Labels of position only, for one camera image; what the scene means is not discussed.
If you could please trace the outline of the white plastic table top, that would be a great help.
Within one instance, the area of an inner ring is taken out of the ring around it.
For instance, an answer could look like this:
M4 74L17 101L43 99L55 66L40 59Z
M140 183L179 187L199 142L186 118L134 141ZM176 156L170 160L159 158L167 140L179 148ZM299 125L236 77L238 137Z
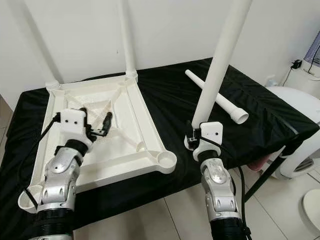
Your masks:
M130 154L136 154L142 163L149 164L154 162L154 156L158 153L173 153L163 144L137 81L128 80L126 75L64 83L60 89L48 89L48 93L46 122L43 126L45 136L38 141L32 176L27 186L37 200L41 198L40 182L44 168L54 158L57 147L64 145L60 124L56 122L50 129L47 128L55 114L62 110L85 108L87 121L94 130L102 128L103 119L108 112L113 114L109 134L97 137L93 148L84 156L83 165L88 168L88 172L77 179L76 195L114 184L115 182L105 185L98 183L98 179L109 176L109 172L104 171L103 167L110 163L122 163L123 158ZM32 202L24 192L18 197L17 204L22 210L35 214Z

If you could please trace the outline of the white plastic table leg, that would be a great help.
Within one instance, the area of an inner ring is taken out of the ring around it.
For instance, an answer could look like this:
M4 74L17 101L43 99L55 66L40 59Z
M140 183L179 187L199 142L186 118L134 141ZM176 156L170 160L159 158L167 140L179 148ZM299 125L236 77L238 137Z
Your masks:
M123 55L125 58L125 76L133 82L138 81L138 73L135 59L134 41L131 32L130 10L128 0L118 0L118 12L120 20Z
M236 44L242 32L253 0L233 0L221 30L221 36L215 47L212 62L204 80L205 84L196 105L191 124L194 131L200 130L202 122L208 122L211 111L216 103L217 94L226 75Z
M185 70L185 75L192 80L196 85L198 85L201 89L204 89L205 82L192 73L190 70ZM238 107L234 103L232 103L228 98L222 96L222 94L218 93L215 102L218 106L222 107L222 109L227 112L227 114L230 116L233 121L240 125L244 124L247 119L249 119L249 114L244 110L243 108Z
M39 64L43 76L45 87L48 90L58 90L61 87L57 73L57 68L51 59L42 35L38 30L37 24L30 13L25 0L16 0L18 13L22 14L23 32L27 43L34 54L36 62Z

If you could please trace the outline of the pink stool seat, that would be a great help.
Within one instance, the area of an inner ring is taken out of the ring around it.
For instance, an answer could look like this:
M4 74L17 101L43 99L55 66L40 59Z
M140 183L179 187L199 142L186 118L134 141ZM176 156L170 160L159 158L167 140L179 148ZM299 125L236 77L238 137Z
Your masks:
M267 166L269 167L271 160L268 156L259 158L258 160L256 160L255 162L252 162L251 164L248 164L247 166L249 167L249 169L255 171L255 172L259 172L263 169L263 167Z

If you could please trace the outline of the white plastic floor object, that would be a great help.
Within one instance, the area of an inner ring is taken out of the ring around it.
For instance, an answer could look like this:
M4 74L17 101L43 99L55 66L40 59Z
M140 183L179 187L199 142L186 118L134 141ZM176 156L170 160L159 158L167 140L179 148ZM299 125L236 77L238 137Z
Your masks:
M284 86L267 88L288 105L320 126L320 99L304 91ZM272 174L277 179L293 179L320 167L320 130L304 140Z

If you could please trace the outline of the white round flat floor disc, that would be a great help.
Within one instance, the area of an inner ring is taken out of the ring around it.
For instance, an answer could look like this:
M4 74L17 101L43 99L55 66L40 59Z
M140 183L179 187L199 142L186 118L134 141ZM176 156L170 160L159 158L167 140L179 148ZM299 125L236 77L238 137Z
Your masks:
M302 197L302 208L313 224L320 225L320 189L309 190Z

